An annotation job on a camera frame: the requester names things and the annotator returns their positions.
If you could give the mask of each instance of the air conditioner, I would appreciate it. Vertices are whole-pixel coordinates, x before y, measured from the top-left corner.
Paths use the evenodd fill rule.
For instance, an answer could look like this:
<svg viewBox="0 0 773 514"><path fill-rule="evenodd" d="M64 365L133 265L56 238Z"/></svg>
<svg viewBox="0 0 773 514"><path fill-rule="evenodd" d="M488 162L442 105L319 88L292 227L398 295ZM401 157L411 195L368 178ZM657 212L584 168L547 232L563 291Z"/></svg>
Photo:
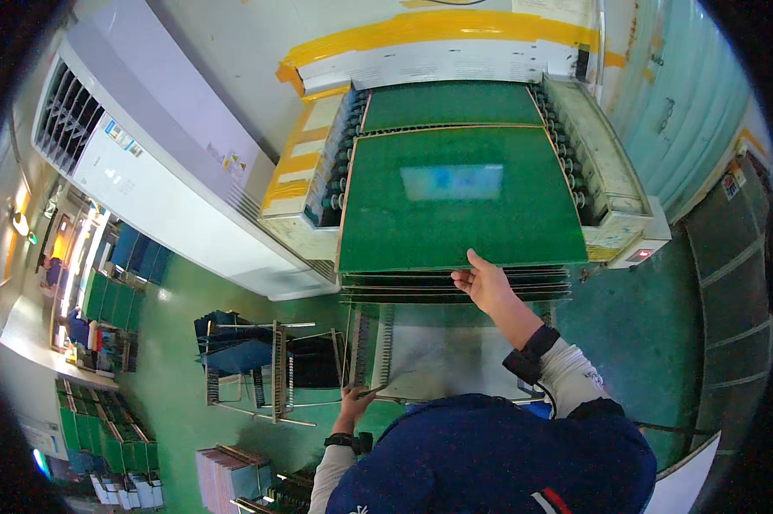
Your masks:
<svg viewBox="0 0 773 514"><path fill-rule="evenodd" d="M331 262L301 259L258 225L275 166L143 0L111 0L66 34L32 144L138 231L248 290L339 289Z"/></svg>

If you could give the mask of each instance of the white sleeve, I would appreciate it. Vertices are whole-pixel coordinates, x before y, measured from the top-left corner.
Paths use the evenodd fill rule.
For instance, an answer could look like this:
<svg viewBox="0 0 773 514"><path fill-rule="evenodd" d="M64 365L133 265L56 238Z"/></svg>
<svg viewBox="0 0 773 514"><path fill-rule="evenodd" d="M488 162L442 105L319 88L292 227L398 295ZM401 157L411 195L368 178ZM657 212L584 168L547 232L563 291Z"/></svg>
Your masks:
<svg viewBox="0 0 773 514"><path fill-rule="evenodd" d="M555 418L566 418L580 404L611 398L604 391L604 379L573 344L558 338L541 356L540 382L555 399Z"/></svg>
<svg viewBox="0 0 773 514"><path fill-rule="evenodd" d="M330 495L338 485L340 477L355 461L355 452L352 448L335 444L327 447L324 458L315 470L309 514L324 514Z"/></svg>

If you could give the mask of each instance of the green circuit board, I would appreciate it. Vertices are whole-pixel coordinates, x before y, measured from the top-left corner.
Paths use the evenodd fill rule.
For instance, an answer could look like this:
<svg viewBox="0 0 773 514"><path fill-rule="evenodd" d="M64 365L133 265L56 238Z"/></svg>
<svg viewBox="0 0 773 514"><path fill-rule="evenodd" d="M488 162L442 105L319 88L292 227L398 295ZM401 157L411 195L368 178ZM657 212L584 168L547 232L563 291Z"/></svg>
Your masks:
<svg viewBox="0 0 773 514"><path fill-rule="evenodd" d="M373 90L361 130L439 125L542 127L544 122L520 82L418 82Z"/></svg>
<svg viewBox="0 0 773 514"><path fill-rule="evenodd" d="M577 211L542 128L442 128L356 140L339 272L587 261Z"/></svg>

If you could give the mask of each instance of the air conditioner vent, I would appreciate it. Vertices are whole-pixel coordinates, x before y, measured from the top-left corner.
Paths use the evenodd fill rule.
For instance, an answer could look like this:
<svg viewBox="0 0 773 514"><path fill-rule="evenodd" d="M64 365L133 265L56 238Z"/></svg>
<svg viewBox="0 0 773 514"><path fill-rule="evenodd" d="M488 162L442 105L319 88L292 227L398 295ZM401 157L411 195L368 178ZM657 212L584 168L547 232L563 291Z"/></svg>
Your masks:
<svg viewBox="0 0 773 514"><path fill-rule="evenodd" d="M66 175L72 175L104 108L59 59L43 100L35 143Z"/></svg>

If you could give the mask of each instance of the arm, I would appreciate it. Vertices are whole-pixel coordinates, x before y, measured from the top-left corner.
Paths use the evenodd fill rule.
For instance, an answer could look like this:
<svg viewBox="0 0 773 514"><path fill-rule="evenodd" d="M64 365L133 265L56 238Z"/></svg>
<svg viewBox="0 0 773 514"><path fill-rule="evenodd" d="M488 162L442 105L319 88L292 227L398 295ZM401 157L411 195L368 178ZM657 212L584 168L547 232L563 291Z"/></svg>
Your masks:
<svg viewBox="0 0 773 514"><path fill-rule="evenodd" d="M526 350L527 355L534 352L540 365L539 384L553 396L556 418L566 418L587 401L610 398L595 367L577 346L566 344L557 331L544 328L544 322L512 292L503 269L472 249L466 256L473 267L452 273L455 287L468 293L478 308L489 314L515 350Z"/></svg>
<svg viewBox="0 0 773 514"><path fill-rule="evenodd" d="M362 391L363 387L356 387L353 390L346 387L341 391L340 414L335 424L332 425L333 434L353 434L355 425L377 394L376 392L371 392L359 399L358 395ZM340 477L347 469L351 468L356 460L355 452L350 447L335 444L327 447L324 451L324 458L315 470L309 514L323 514L327 509L330 495L338 485Z"/></svg>

